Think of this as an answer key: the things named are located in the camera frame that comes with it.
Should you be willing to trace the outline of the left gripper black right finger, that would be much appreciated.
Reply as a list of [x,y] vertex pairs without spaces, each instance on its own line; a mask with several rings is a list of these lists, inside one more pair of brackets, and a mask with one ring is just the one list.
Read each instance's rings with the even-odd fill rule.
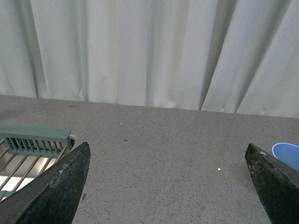
[[250,143],[247,167],[260,202],[272,224],[299,222],[299,172]]

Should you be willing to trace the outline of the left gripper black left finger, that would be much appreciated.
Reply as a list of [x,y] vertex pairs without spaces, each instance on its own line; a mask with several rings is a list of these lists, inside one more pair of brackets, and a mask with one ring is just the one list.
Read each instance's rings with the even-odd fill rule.
[[0,203],[2,224],[70,224],[85,186],[91,152],[83,142]]

